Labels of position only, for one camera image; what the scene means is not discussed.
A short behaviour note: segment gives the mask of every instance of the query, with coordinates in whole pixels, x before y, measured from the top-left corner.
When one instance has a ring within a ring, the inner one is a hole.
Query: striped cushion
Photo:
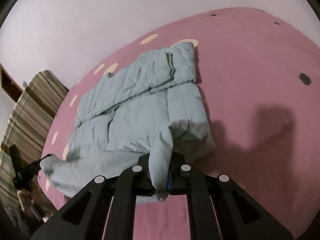
[[[40,159],[52,121],[68,93],[49,70],[39,72],[23,91],[8,121],[0,149],[0,200],[3,205],[19,205],[17,190],[12,184],[15,172],[9,147],[15,144],[21,153],[23,165]],[[42,193],[46,213],[54,211],[51,202]]]

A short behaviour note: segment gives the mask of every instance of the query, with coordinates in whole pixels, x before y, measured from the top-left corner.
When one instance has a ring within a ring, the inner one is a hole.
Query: pink fabric
[[[217,145],[194,166],[211,176],[228,174],[296,238],[320,208],[320,49],[289,24],[254,8],[221,9],[171,23],[106,58],[100,72],[94,75],[94,68],[68,93],[43,155],[62,157],[81,96],[108,66],[118,62],[117,72],[142,52],[182,39],[199,41],[197,80]],[[301,72],[311,77],[310,86],[299,80]],[[52,186],[46,191],[43,173],[39,183],[57,208],[65,203]],[[134,239],[190,239],[188,232],[185,196],[137,205]]]

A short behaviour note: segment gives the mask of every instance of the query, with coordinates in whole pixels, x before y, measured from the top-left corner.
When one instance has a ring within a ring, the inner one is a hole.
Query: polka dot
[[[57,139],[57,136],[58,136],[58,131],[56,131],[56,133],[53,135],[52,137],[52,141],[51,141],[51,145],[54,145],[56,139]]]
[[[192,42],[193,43],[193,47],[196,47],[199,44],[199,41],[197,41],[195,39],[184,39],[184,40],[176,42],[175,44],[172,44],[172,46],[174,46],[174,45],[176,45],[178,43],[181,43],[181,42]]]
[[[82,79],[83,79],[83,77],[78,81],[78,83],[76,84],[76,86],[80,84],[80,82],[81,82]]]
[[[73,106],[73,104],[75,103],[77,97],[78,97],[78,95],[75,95],[75,97],[71,100],[69,106]]]
[[[64,148],[63,153],[62,153],[62,158],[63,158],[64,161],[66,160],[68,152],[69,152],[69,146],[67,144],[67,146]]]
[[[102,68],[104,67],[104,63],[102,63],[99,67],[97,67],[96,71],[93,73],[94,75],[97,74]]]
[[[106,71],[103,73],[103,75],[105,75],[107,73],[112,73],[113,71],[116,70],[117,66],[118,66],[118,63],[113,63],[110,67],[108,67],[106,69]]]
[[[299,78],[303,82],[303,84],[305,84],[307,86],[309,86],[311,84],[310,77],[307,76],[305,73],[300,73]]]
[[[45,183],[45,190],[48,191],[49,187],[50,187],[50,181],[47,179]]]
[[[143,41],[141,41],[140,44],[146,44],[146,43],[152,41],[156,36],[158,36],[158,34],[152,34],[152,35],[146,37]]]

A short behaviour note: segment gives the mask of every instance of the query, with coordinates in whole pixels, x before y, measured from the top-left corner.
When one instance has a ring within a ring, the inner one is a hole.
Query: white polka dot
[[[81,82],[82,79],[83,79],[83,77],[78,81],[78,83],[76,84],[76,86],[80,84],[80,82]]]
[[[63,153],[62,153],[62,158],[63,158],[64,161],[66,160],[68,152],[69,152],[69,146],[67,144],[67,146],[64,148]]]
[[[48,191],[49,187],[50,187],[50,181],[47,179],[45,183],[45,190]]]
[[[55,132],[55,134],[53,135],[52,137],[52,141],[51,141],[51,145],[54,145],[56,139],[57,139],[57,136],[58,136],[58,131]]]
[[[73,106],[73,104],[75,103],[77,97],[78,97],[78,95],[75,95],[75,97],[71,100],[69,106]]]
[[[184,40],[176,42],[175,44],[172,44],[171,46],[174,46],[174,45],[176,45],[178,43],[181,43],[181,42],[192,42],[193,43],[193,47],[196,47],[199,44],[199,41],[197,41],[195,39],[184,39]]]
[[[156,36],[158,36],[158,34],[152,34],[152,35],[146,37],[143,41],[141,41],[140,44],[146,44],[146,43],[152,41]]]
[[[93,73],[94,75],[97,74],[102,68],[104,67],[104,63],[102,63],[99,67],[97,67],[96,71]]]
[[[113,71],[116,70],[117,66],[118,66],[118,63],[113,63],[110,67],[108,67],[106,69],[106,71],[103,73],[103,75],[105,75],[107,73],[112,73]]]

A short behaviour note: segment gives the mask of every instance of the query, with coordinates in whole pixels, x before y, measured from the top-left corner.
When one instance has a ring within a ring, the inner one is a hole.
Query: silver bolt
[[[97,176],[97,177],[94,178],[94,182],[95,183],[102,183],[102,182],[104,182],[104,177]]]
[[[142,167],[140,165],[135,165],[132,167],[132,170],[134,172],[139,172],[139,171],[142,171]]]
[[[222,182],[227,182],[229,181],[229,177],[227,175],[220,175],[219,176],[219,179],[222,181]]]
[[[187,165],[187,164],[184,164],[184,165],[181,166],[181,169],[182,169],[183,171],[190,171],[190,170],[191,170],[191,167],[190,167],[189,165]]]

